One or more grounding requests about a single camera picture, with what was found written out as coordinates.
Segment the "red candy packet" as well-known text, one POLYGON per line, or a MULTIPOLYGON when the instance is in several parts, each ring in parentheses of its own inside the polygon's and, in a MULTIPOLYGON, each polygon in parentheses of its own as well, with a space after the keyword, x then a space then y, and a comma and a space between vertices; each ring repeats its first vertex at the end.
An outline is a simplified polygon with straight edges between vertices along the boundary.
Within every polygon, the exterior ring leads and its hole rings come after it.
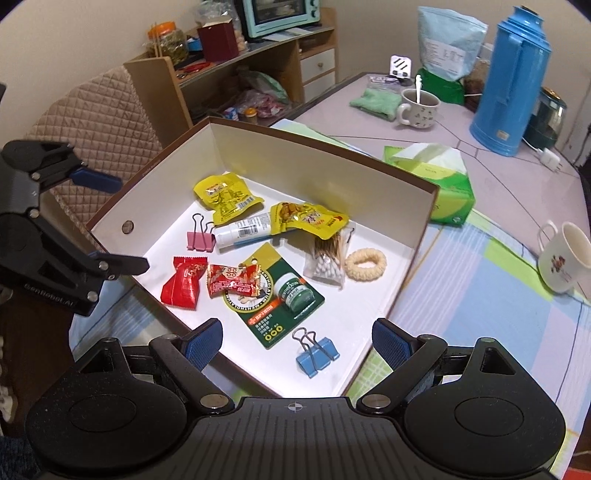
POLYGON ((168 306, 195 310, 199 296, 199 280, 207 269, 205 257, 174 257, 174 274, 165 282, 160 301, 168 306))

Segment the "pink binder clip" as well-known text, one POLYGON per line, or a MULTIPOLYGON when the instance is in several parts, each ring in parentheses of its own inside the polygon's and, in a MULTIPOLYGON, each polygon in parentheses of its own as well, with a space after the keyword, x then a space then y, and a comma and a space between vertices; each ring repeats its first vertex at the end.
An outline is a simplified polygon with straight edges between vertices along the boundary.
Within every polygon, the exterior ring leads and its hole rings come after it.
POLYGON ((204 221, 204 215, 195 213, 191 216, 193 228, 186 234, 189 251, 212 253, 215 246, 214 223, 204 221))

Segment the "blue binder clip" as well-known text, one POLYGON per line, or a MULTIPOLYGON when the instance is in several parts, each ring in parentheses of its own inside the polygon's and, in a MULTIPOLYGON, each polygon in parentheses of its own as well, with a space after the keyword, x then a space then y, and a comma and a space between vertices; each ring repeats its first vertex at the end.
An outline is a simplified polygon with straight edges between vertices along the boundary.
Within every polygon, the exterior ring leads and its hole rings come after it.
POLYGON ((291 337, 301 346, 297 365, 310 379, 339 359, 339 352, 332 340, 328 337, 318 339, 317 332, 313 330, 300 327, 294 330, 291 337))

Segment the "red printed candy wrapper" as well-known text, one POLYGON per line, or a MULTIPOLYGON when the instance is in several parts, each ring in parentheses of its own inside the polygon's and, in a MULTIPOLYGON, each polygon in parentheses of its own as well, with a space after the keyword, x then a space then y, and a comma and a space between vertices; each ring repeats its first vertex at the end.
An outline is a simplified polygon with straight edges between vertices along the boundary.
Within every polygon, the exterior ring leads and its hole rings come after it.
POLYGON ((237 267, 211 264, 206 270, 206 286, 209 296, 233 293, 256 297, 260 291, 259 265, 237 267))

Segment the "green balm card pack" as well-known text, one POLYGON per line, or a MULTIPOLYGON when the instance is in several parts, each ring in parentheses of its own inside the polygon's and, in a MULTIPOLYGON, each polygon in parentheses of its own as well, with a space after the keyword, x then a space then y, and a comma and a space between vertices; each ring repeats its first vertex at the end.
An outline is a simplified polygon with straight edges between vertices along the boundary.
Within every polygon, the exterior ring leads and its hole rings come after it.
POLYGON ((245 263, 260 267, 259 296, 225 293, 222 299, 263 347, 270 349, 318 310, 325 297, 270 243, 260 246, 245 263))

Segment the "cotton swab bag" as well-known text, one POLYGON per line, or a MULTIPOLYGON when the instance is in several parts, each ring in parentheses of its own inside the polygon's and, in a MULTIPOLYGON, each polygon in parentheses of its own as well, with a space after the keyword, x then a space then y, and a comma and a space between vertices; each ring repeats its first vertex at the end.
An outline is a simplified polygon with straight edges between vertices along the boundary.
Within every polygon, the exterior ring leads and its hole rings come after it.
POLYGON ((346 280, 346 253, 355 230, 346 226, 327 240, 314 236, 305 256, 304 277, 342 289, 346 280))

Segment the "small yellow snack packet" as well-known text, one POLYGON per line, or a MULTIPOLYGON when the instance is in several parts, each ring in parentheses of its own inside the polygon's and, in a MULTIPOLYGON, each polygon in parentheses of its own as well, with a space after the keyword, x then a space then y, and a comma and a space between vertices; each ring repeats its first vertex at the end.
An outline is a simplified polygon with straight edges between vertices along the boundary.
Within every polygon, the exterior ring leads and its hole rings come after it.
POLYGON ((193 192, 212 211, 215 226, 235 220, 252 207, 263 205, 263 198, 253 195, 245 180, 233 172, 211 175, 200 180, 193 192))

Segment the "white cream tube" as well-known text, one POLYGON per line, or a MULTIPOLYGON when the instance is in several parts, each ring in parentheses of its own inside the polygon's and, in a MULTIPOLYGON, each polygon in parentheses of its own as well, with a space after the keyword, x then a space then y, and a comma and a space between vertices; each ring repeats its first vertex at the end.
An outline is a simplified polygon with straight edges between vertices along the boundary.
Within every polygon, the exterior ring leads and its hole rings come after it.
POLYGON ((219 249, 238 247, 270 238, 270 212, 257 214, 225 226, 215 227, 213 235, 219 249))

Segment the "large yellow snack packet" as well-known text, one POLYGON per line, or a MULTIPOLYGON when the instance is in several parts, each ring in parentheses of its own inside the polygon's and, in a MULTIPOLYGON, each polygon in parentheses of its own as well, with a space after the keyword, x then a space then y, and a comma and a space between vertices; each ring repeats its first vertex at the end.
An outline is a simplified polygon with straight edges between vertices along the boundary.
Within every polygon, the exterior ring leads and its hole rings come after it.
POLYGON ((349 216, 310 203, 280 202, 270 208, 271 234, 301 230, 327 240, 349 224, 349 216))

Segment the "brown white storage box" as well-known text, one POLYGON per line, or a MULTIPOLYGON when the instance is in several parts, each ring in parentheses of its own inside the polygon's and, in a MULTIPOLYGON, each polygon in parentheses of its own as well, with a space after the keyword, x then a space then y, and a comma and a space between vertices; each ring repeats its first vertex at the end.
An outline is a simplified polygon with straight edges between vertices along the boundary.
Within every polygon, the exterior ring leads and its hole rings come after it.
POLYGON ((287 131, 206 120, 89 223, 145 258, 141 289, 185 329, 217 318, 221 355, 282 397, 346 391, 427 229, 436 185, 287 131))

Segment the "orange-lid glass jar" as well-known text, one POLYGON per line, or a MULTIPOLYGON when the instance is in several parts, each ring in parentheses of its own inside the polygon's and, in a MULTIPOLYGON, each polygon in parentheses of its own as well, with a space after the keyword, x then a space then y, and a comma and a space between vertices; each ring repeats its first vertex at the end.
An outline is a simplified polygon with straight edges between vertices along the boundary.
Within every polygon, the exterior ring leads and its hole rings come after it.
POLYGON ((188 58, 186 35, 173 21, 154 24, 147 32, 146 54, 148 57, 168 57, 174 66, 188 58))

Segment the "dark red box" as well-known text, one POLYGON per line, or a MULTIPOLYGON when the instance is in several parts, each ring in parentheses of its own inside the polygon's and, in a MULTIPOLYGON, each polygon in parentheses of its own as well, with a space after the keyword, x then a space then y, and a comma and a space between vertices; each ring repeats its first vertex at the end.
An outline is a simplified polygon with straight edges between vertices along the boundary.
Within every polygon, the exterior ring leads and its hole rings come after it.
POLYGON ((197 34, 208 62, 224 62, 238 56, 231 19, 205 24, 197 29, 197 34))

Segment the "white ceramic mug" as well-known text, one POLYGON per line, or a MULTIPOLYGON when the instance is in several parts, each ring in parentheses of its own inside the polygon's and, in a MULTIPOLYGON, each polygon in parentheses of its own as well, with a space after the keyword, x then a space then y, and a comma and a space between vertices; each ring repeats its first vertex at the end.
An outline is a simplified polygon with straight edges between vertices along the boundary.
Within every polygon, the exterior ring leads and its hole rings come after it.
POLYGON ((537 268, 546 286, 565 293, 590 273, 590 240, 574 223, 547 221, 538 231, 537 268))

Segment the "green tissue pack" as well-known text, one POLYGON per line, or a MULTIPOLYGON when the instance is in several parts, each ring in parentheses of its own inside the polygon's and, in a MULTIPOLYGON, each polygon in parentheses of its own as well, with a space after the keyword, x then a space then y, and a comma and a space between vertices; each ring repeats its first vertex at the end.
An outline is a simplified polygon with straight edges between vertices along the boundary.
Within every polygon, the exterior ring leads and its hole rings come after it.
POLYGON ((466 222, 476 198, 459 150, 438 143, 386 146, 383 160, 439 187, 432 222, 453 226, 466 222))

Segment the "wooden shelf unit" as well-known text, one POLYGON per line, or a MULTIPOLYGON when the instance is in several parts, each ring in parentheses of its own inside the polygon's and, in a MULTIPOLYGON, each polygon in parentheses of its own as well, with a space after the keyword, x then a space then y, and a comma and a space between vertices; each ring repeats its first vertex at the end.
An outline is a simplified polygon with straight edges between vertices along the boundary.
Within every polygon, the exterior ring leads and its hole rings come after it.
POLYGON ((202 117, 221 114, 246 88, 238 74, 262 72, 290 99, 283 116, 320 97, 337 83, 337 12, 322 7, 321 24, 283 41, 253 42, 249 50, 197 72, 182 73, 169 58, 137 58, 124 64, 161 145, 166 147, 202 117))

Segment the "mint toaster oven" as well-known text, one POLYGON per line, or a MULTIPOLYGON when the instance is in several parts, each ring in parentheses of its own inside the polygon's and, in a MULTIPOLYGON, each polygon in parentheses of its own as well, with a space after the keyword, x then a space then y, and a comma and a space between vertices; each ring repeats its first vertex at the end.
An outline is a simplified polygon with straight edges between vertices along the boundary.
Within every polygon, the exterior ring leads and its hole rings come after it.
POLYGON ((249 39, 320 22, 318 0, 238 0, 233 2, 249 39))

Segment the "white charger plug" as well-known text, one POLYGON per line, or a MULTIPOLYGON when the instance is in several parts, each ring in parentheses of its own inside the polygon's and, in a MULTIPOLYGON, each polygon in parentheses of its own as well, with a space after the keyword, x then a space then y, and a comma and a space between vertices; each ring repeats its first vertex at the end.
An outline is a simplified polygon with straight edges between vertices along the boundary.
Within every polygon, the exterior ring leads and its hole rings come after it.
POLYGON ((552 172, 558 172, 561 170, 560 157, 548 148, 539 151, 539 161, 552 172))

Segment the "small dotted cup with spoon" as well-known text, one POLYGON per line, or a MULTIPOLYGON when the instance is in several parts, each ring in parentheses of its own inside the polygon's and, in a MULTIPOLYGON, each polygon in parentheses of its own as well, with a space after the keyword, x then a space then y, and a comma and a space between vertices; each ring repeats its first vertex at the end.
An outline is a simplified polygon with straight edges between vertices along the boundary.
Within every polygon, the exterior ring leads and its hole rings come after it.
POLYGON ((433 127, 441 105, 440 99, 425 90, 406 88, 401 91, 401 104, 397 109, 397 121, 401 126, 419 130, 433 127))

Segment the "blue thermos jug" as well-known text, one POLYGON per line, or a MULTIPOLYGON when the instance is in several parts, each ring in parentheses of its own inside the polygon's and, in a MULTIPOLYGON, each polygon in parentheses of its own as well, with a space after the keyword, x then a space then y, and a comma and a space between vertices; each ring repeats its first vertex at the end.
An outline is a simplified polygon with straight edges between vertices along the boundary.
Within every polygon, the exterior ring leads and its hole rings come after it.
POLYGON ((552 49, 535 11, 516 6, 498 24, 491 65, 470 133, 487 149, 515 155, 536 104, 552 49))

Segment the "green cloth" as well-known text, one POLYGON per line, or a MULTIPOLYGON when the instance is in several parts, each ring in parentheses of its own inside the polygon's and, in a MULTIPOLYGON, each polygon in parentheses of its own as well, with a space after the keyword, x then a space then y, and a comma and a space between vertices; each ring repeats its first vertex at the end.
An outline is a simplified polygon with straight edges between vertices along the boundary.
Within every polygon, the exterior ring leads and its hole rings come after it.
POLYGON ((390 90, 367 88, 363 95, 349 102, 349 106, 389 122, 397 118, 402 96, 390 90))

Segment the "dark green appliance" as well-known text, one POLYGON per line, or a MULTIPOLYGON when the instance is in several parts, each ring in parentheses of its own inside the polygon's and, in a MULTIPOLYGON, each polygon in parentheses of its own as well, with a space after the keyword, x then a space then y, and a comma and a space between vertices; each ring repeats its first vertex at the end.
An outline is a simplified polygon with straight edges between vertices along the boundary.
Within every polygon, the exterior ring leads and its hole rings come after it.
POLYGON ((566 112, 565 101, 554 90, 543 87, 523 140, 535 149, 553 148, 561 133, 566 112))

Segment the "green box under pouch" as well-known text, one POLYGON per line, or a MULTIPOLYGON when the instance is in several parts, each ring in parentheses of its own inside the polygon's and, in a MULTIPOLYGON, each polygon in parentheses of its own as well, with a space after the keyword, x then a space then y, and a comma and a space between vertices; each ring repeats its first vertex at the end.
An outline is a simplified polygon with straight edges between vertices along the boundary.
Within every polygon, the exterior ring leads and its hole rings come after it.
POLYGON ((450 104, 465 104, 465 89, 460 80, 449 81, 435 75, 425 68, 418 70, 422 78, 422 90, 432 93, 440 101, 450 104))

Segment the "light blue pouch bag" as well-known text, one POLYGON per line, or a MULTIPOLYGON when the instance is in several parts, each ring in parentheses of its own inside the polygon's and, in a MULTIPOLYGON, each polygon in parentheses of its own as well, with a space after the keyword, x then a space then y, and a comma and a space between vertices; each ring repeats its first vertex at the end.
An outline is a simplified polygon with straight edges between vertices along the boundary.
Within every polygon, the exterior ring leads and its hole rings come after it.
POLYGON ((488 25, 451 9, 418 8, 420 60, 430 73, 459 81, 474 68, 488 25))

